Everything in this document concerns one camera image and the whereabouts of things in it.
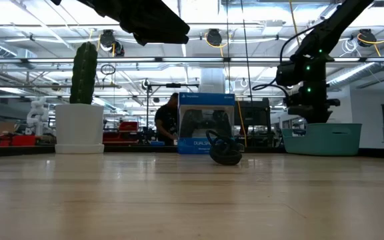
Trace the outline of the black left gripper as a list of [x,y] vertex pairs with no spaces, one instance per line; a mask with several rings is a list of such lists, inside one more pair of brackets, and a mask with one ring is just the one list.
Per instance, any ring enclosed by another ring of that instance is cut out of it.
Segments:
[[138,44],[186,44],[190,27],[162,0],[77,0],[102,17],[118,19]]

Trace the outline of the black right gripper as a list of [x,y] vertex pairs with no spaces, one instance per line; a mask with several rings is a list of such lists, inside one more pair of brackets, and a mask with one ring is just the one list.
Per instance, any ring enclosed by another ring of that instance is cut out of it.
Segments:
[[341,105],[339,99],[312,100],[306,103],[300,93],[285,98],[287,112],[289,115],[298,115],[307,123],[326,123],[332,114],[330,107]]

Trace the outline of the teal plastic bin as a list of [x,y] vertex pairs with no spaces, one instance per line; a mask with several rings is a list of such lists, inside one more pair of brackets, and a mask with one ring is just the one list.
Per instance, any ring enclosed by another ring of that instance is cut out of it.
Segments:
[[304,134],[294,136],[294,129],[282,129],[288,153],[314,156],[354,156],[358,154],[360,123],[313,123]]

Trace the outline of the black cabinet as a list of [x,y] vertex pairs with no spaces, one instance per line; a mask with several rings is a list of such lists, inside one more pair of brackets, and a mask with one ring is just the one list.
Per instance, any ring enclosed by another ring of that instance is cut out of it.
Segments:
[[270,112],[268,98],[236,101],[234,126],[239,128],[235,134],[236,140],[246,147],[271,147],[273,131]]

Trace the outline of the blue DualShock controller box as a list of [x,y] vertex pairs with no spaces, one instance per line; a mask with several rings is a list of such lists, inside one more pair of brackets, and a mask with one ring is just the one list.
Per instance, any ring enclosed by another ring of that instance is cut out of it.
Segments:
[[233,137],[235,96],[224,93],[180,93],[177,150],[180,154],[208,154],[207,131]]

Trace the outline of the green cactus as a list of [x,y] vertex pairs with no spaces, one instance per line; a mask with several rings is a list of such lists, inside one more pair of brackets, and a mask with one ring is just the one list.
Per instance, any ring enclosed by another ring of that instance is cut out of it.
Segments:
[[78,48],[73,59],[70,104],[91,104],[95,86],[97,56],[96,46],[89,41]]

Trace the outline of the person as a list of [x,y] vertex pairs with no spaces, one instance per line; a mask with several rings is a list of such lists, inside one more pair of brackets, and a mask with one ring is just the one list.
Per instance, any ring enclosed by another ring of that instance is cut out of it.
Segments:
[[173,93],[166,104],[155,114],[157,138],[166,146],[174,146],[178,132],[178,93]]

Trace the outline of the red toolbox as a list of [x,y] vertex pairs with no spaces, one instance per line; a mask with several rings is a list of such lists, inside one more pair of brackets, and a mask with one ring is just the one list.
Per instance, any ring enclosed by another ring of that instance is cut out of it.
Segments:
[[119,124],[118,131],[119,132],[138,132],[139,123],[136,121],[123,121]]

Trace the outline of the white hexagonal plant pot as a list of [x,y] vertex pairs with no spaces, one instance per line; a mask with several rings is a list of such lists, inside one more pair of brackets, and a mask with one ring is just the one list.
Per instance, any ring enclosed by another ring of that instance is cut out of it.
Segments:
[[63,104],[55,107],[58,154],[100,154],[103,144],[103,106]]

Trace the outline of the white robot figure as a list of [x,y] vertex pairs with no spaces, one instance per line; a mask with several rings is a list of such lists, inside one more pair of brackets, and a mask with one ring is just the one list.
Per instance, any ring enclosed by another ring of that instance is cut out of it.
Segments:
[[31,102],[31,109],[27,114],[27,128],[35,136],[44,134],[44,123],[49,120],[49,110],[44,108],[47,100],[45,97],[37,97]]

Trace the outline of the red crate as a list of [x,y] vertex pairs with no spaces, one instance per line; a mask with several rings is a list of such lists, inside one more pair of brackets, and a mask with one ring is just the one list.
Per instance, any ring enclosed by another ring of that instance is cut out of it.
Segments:
[[36,138],[34,135],[15,135],[11,139],[11,145],[20,146],[35,146]]

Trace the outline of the black aluminium table frame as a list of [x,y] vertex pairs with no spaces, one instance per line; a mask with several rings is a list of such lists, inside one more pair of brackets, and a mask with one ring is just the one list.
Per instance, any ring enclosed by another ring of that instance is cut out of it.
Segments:
[[[176,147],[160,146],[105,146],[104,153],[176,153]],[[55,153],[54,146],[5,146],[0,147],[0,157],[16,155],[36,155]],[[286,153],[284,148],[246,147],[245,153]],[[384,149],[360,148],[358,157],[374,157],[384,159]]]

